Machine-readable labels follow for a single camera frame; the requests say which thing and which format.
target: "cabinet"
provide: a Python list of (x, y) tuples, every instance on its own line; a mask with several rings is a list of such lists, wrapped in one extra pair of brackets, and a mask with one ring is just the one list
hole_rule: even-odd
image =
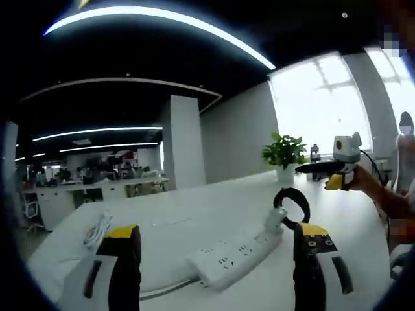
[(63, 219), (75, 211), (71, 193), (64, 190), (39, 191), (38, 202), (43, 224), (48, 231), (53, 231)]
[(124, 185), (105, 185), (101, 189), (104, 201), (125, 199), (127, 197)]

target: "window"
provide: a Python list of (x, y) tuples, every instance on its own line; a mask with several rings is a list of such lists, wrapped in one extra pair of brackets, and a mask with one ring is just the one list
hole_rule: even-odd
[(366, 110), (355, 82), (338, 53), (292, 65), (270, 75), (270, 86), (282, 135), (317, 144), (322, 155), (333, 153), (337, 135), (359, 132), (362, 149), (372, 147)]
[(415, 86), (404, 59), (390, 56), (380, 47), (369, 47), (366, 52), (385, 84), (394, 111), (396, 126), (399, 127), (401, 114), (404, 111), (407, 111), (415, 120)]

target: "white pot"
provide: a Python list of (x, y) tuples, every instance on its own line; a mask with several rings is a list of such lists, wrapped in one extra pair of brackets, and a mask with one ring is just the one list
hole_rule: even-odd
[(293, 183), (295, 167), (295, 164), (288, 164), (285, 170), (283, 169), (283, 167), (276, 167), (275, 171), (277, 173), (278, 181), (282, 183)]

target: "power outlet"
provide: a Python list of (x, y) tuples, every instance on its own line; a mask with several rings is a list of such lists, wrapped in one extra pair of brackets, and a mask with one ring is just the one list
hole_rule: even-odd
[(280, 234), (260, 231), (256, 235), (238, 236), (227, 243), (219, 242), (189, 256), (201, 281), (216, 290), (223, 290), (262, 262), (282, 239)]

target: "potted plant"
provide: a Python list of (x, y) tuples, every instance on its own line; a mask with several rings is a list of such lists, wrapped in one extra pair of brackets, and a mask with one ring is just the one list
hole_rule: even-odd
[(269, 165), (276, 166), (278, 181), (293, 182), (295, 167), (305, 163), (302, 152), (305, 151), (306, 144), (302, 144), (302, 137), (281, 136), (275, 132), (271, 136), (275, 141), (264, 147), (262, 158)]

